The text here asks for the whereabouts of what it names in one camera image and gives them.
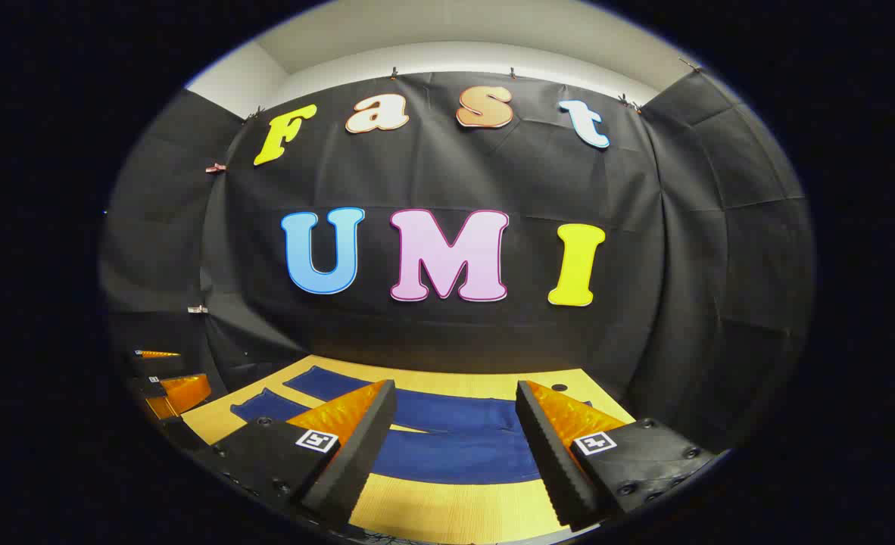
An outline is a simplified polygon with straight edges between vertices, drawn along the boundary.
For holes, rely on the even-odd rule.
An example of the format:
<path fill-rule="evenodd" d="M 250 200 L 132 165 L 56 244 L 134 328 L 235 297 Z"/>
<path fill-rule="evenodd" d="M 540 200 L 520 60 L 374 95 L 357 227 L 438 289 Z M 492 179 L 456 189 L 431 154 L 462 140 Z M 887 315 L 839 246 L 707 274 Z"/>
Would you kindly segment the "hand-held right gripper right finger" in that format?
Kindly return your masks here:
<path fill-rule="evenodd" d="M 658 419 L 624 423 L 535 381 L 517 383 L 516 414 L 556 517 L 574 531 L 651 511 L 717 459 Z"/>

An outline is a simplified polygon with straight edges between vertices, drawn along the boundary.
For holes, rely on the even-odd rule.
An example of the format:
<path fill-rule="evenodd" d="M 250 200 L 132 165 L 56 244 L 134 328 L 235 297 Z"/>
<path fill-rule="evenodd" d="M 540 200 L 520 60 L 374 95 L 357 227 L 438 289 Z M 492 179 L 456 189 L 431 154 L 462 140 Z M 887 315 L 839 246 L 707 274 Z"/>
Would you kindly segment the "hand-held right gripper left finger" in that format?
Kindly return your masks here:
<path fill-rule="evenodd" d="M 290 419 L 260 416 L 188 454 L 278 515 L 346 531 L 397 408 L 381 380 Z"/>

